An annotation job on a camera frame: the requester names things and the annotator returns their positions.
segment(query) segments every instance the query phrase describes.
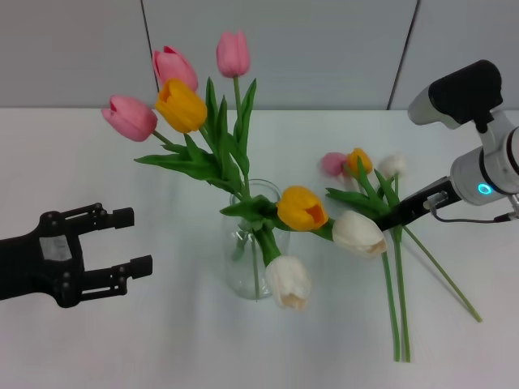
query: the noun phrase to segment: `tulip bud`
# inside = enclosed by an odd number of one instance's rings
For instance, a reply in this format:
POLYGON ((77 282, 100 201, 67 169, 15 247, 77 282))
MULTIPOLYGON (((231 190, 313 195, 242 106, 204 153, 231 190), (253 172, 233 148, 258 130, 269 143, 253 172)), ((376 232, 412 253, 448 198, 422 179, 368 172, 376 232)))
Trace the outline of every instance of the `tulip bud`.
POLYGON ((374 258, 388 249, 384 233, 375 222, 353 211, 346 211, 335 221, 332 238, 339 247, 367 258, 374 258))
POLYGON ((280 308, 303 310, 311 291, 310 274, 296 257, 282 255, 265 272, 267 285, 280 308))
POLYGON ((296 231, 320 229, 328 221, 319 197, 302 186, 286 189, 277 203, 279 219, 296 231))
POLYGON ((182 80, 193 92, 198 89, 195 69, 182 53, 173 46, 164 46, 164 53, 155 50, 152 56, 153 70, 161 86, 168 79, 182 80))
POLYGON ((221 34, 217 46, 217 65, 220 73, 232 79, 245 75, 251 67, 251 56, 247 48, 247 39, 243 32, 234 35, 231 32, 221 34))
POLYGON ((176 131, 197 131, 208 116, 205 103, 180 79, 169 79, 159 93, 155 108, 176 131))
POLYGON ((386 178, 391 178, 396 174, 403 176, 407 173, 405 157, 400 153, 394 156, 388 156, 380 162, 380 172, 386 178))
POLYGON ((143 142, 157 127, 157 116, 142 101, 133 97, 110 97, 110 109, 102 109, 103 118, 122 136, 143 142))
POLYGON ((321 168, 325 174, 337 177, 342 173, 342 164, 346 162, 346 155, 341 152, 329 152, 321 160, 321 168))
POLYGON ((361 148, 355 148, 351 154, 346 156, 346 164, 348 164, 353 174, 358 177, 358 158, 362 161, 366 174, 371 173, 373 171, 373 163, 370 157, 361 148))

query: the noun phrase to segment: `pink tulip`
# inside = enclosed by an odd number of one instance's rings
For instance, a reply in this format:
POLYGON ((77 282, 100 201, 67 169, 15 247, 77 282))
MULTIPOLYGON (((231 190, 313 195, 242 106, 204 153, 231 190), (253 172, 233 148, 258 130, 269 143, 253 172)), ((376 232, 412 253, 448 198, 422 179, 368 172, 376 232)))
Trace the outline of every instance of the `pink tulip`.
POLYGON ((102 109, 103 118, 122 136, 143 142, 157 127, 157 116, 142 101, 133 97, 110 97, 110 109, 102 109))
POLYGON ((198 78, 195 69, 182 53, 173 46, 164 46, 164 53, 155 50, 152 56, 153 70, 161 86, 168 79, 180 79, 193 92, 198 89, 198 78))
POLYGON ((341 152, 329 152, 321 160, 323 171, 332 177, 336 177, 342 173, 342 164, 346 162, 346 155, 341 152))
POLYGON ((231 32, 221 34, 217 47, 218 70, 224 77, 245 75, 251 67, 251 56, 247 48, 247 39, 243 32, 237 35, 231 32))

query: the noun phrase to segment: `white tabletop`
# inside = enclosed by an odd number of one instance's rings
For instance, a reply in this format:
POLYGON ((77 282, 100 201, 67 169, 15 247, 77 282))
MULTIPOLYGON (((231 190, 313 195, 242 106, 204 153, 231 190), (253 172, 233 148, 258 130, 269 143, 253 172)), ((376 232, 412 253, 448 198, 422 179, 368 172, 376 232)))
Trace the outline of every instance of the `white tabletop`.
MULTIPOLYGON (((509 113, 519 123, 519 112, 509 113)), ((0 387, 405 389, 517 385, 519 222, 411 225, 483 317, 476 323, 405 238, 404 272, 413 363, 392 361, 380 260, 356 258, 308 233, 290 253, 309 267, 314 290, 302 314, 272 300, 233 295, 219 273, 221 215, 228 195, 180 173, 133 162, 161 153, 124 139, 95 109, 0 110, 0 236, 30 231, 41 213, 102 202, 133 207, 135 227, 82 238, 85 267, 151 254, 152 276, 130 280, 125 297, 64 310, 51 297, 0 302, 0 387)), ((160 121, 173 141, 182 137, 160 121)), ((402 151, 411 194, 448 175, 479 145, 471 126, 414 126, 405 112, 253 113, 251 177, 324 196, 316 165, 330 151, 364 149, 377 161, 402 151)), ((326 200, 332 216, 340 207, 326 200)), ((444 216, 489 218, 508 211, 456 204, 444 216)))

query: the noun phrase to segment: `robotic arm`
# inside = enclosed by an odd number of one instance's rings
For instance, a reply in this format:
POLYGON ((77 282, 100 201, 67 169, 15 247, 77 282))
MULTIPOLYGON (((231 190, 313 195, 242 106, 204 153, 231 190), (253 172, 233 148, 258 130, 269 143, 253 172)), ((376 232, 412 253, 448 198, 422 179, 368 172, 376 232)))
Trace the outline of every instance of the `robotic arm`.
POLYGON ((100 203, 68 212, 44 213, 31 233, 0 241, 0 300, 46 293, 62 308, 69 308, 81 301, 127 294, 129 277, 152 274, 152 257, 85 271, 79 235, 132 225, 131 208, 110 215, 100 203))
POLYGON ((408 110, 412 122, 442 122, 454 130, 473 121, 483 145, 458 157, 450 177, 411 195, 394 212, 376 220, 382 230, 411 223, 429 212, 445 222, 499 223, 519 218, 519 134, 503 112, 492 111, 502 102, 501 75, 494 64, 483 60, 435 81, 414 99, 408 110), (445 220, 436 214, 438 208, 460 200, 483 205, 504 197, 513 212, 494 220, 445 220))

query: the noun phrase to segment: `cable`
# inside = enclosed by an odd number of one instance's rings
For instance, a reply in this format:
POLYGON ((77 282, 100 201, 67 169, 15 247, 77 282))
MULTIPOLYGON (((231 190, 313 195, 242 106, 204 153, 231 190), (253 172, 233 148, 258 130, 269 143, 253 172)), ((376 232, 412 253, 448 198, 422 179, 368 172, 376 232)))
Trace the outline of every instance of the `cable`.
POLYGON ((442 223, 475 223, 475 224, 494 224, 499 223, 499 221, 496 220, 476 220, 476 219, 444 219, 442 217, 438 216, 438 211, 436 210, 436 206, 432 202, 428 202, 430 209, 429 211, 431 214, 437 219, 438 221, 441 221, 442 223))

